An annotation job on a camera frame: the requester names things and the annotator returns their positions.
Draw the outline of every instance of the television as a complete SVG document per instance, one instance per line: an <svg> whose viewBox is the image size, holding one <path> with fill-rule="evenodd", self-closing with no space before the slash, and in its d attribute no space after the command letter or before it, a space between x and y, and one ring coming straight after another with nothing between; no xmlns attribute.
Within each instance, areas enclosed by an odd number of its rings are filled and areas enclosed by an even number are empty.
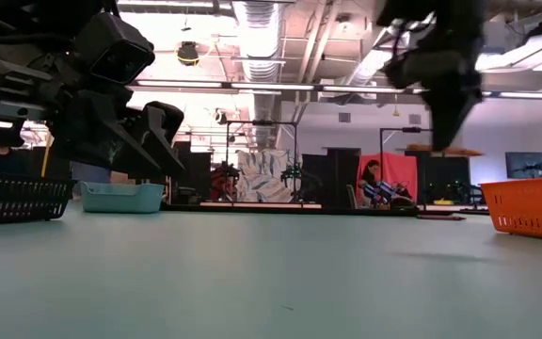
<svg viewBox="0 0 542 339"><path fill-rule="evenodd" d="M505 154L508 179L542 178L542 169L528 169L542 164L542 152L508 152Z"/></svg>

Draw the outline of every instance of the teal plastic bin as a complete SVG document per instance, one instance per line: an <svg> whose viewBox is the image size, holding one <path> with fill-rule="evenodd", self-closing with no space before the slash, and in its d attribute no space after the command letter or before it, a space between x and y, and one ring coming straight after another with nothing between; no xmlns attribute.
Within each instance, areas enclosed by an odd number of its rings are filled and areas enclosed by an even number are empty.
<svg viewBox="0 0 542 339"><path fill-rule="evenodd" d="M100 213L156 213L165 187L81 183L83 210Z"/></svg>

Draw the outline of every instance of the black metal frame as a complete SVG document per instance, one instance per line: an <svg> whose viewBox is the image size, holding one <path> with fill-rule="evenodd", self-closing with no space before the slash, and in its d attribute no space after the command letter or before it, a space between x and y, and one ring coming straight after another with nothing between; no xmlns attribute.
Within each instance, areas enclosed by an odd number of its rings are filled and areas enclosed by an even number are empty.
<svg viewBox="0 0 542 339"><path fill-rule="evenodd" d="M382 180L384 180L384 132L387 131L393 131L393 132L403 132L403 133L410 133L410 134L419 134L421 132L432 132L431 128L419 128L419 127L402 127L402 128L380 128L380 176L382 177ZM426 167L426 160L423 160L423 163L421 165L422 169L422 175L418 173L418 177L420 178L421 187L423 187L423 192L418 192L418 194L422 193L424 195L423 197L423 210L427 211L427 187L425 186L425 167Z"/></svg>
<svg viewBox="0 0 542 339"><path fill-rule="evenodd" d="M225 161L229 165L229 159L230 159L230 126L233 123L250 123L252 126L281 126L281 125L290 125L294 129L294 166L296 165L298 161L298 123L297 122L291 122L291 121L227 121L226 124L226 135L225 135L225 141L226 141L226 148L225 148ZM292 200L294 202L297 201L297 189L296 189L296 179L292 181L293 188L292 188L292 194L293 198Z"/></svg>

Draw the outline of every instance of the table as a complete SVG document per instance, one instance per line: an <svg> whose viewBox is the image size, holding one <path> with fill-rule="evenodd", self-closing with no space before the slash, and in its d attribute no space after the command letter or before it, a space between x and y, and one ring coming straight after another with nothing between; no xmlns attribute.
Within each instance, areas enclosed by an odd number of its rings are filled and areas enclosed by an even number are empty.
<svg viewBox="0 0 542 339"><path fill-rule="evenodd" d="M542 338L542 240L486 217L71 206L0 226L0 338Z"/></svg>

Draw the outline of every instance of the black wire basket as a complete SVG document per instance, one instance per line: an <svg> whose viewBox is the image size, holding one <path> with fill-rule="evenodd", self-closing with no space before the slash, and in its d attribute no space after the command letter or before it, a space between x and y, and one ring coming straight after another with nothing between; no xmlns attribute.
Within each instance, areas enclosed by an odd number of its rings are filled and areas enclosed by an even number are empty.
<svg viewBox="0 0 542 339"><path fill-rule="evenodd" d="M74 180L0 173L0 223L60 218Z"/></svg>

